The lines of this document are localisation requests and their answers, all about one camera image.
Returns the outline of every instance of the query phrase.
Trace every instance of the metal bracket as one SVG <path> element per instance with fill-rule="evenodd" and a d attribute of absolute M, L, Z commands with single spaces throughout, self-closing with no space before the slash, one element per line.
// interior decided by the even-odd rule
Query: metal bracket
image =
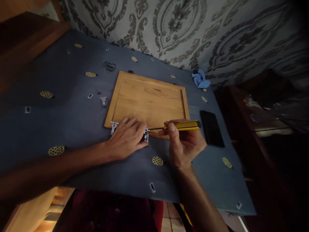
<path fill-rule="evenodd" d="M 107 103 L 107 97 L 101 97 L 100 98 L 102 100 L 102 103 L 103 103 L 103 107 L 106 107 L 106 103 Z"/>
<path fill-rule="evenodd" d="M 111 123 L 112 123 L 112 132 L 110 133 L 110 135 L 113 135 L 114 132 L 115 132 L 115 128 L 117 127 L 117 125 L 118 125 L 119 123 L 118 123 L 118 122 L 113 122 L 113 121 L 111 121 Z"/>
<path fill-rule="evenodd" d="M 145 129 L 145 132 L 144 132 L 144 137 L 141 139 L 141 141 L 145 141 L 146 143 L 149 142 L 149 134 L 148 134 L 148 129 Z"/>

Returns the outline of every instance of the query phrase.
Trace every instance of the wooden panel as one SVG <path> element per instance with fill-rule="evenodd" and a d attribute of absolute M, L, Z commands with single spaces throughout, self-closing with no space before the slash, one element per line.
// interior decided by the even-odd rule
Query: wooden panel
<path fill-rule="evenodd" d="M 33 232 L 44 220 L 57 187 L 17 207 L 4 232 Z"/>
<path fill-rule="evenodd" d="M 57 222 L 43 221 L 42 224 L 34 232 L 52 232 Z"/>
<path fill-rule="evenodd" d="M 42 53 L 70 29 L 69 22 L 57 22 L 24 13 L 0 24 L 0 94 L 15 82 L 17 71 Z"/>
<path fill-rule="evenodd" d="M 0 22 L 13 18 L 26 11 L 39 9 L 49 0 L 1 0 L 0 1 Z"/>
<path fill-rule="evenodd" d="M 72 190 L 72 188 L 58 187 L 51 204 L 65 206 Z"/>
<path fill-rule="evenodd" d="M 171 119 L 190 119 L 184 87 L 120 71 L 104 127 L 124 116 L 149 123 L 148 128 L 163 127 Z M 159 137 L 158 130 L 150 136 Z"/>

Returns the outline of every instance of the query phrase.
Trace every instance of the left hand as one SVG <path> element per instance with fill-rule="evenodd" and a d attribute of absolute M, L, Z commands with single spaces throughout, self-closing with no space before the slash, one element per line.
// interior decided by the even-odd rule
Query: left hand
<path fill-rule="evenodd" d="M 146 121 L 138 121 L 136 117 L 124 117 L 112 137 L 104 142 L 104 153 L 107 152 L 105 162 L 125 159 L 134 151 L 148 146 L 147 142 L 140 142 L 147 127 Z"/>

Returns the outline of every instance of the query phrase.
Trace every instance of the fingernail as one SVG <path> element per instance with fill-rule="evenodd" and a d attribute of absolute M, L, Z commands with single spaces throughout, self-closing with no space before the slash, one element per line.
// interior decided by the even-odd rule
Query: fingernail
<path fill-rule="evenodd" d="M 174 123 L 172 123 L 172 122 L 169 123 L 169 124 L 168 124 L 168 128 L 169 128 L 170 131 L 172 131 L 172 132 L 175 131 L 175 125 L 174 125 Z"/>

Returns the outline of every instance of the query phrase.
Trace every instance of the red clothing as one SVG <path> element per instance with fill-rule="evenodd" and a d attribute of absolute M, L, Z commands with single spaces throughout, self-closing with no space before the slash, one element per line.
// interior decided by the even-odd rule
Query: red clothing
<path fill-rule="evenodd" d="M 152 215 L 148 199 L 76 190 L 71 211 L 60 231 L 161 232 L 163 202 L 154 203 Z"/>

